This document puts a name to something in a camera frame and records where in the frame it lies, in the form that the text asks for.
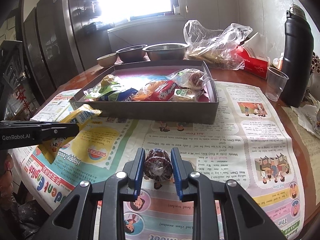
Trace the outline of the person's left hand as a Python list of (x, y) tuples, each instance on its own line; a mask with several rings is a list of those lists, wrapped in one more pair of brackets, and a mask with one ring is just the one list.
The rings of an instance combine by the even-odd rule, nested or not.
[(12, 169), (14, 161), (8, 153), (3, 164), (4, 174), (1, 175), (1, 208), (7, 210), (11, 207), (12, 193), (14, 191)]

